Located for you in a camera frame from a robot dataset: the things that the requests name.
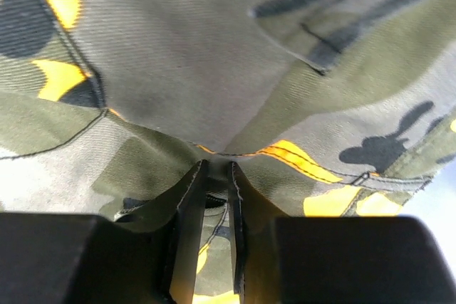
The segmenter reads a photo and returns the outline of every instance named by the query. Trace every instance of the camouflage fabric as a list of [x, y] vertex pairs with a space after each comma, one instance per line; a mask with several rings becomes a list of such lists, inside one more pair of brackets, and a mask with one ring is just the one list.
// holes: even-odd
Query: camouflage fabric
[[0, 0], [0, 210], [100, 213], [198, 160], [195, 303], [232, 293], [225, 176], [396, 215], [456, 157], [456, 0]]

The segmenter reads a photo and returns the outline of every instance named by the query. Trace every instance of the white surface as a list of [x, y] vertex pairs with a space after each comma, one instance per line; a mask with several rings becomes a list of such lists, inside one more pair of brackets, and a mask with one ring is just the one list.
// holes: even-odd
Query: white surface
[[410, 200], [403, 214], [420, 218], [432, 231], [456, 279], [456, 162]]

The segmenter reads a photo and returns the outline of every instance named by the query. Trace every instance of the garment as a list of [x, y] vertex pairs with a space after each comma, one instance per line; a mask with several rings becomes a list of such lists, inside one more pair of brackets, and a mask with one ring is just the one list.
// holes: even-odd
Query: garment
[[0, 209], [114, 219], [208, 159], [196, 303], [237, 303], [227, 161], [368, 216], [456, 156], [456, 0], [0, 2]]

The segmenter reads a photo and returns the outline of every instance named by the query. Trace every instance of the camouflage pants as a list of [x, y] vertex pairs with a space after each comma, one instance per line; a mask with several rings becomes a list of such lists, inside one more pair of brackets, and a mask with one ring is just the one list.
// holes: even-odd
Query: camouflage pants
[[0, 209], [114, 219], [208, 159], [195, 303], [237, 303], [227, 161], [369, 216], [456, 156], [455, 0], [0, 2]]

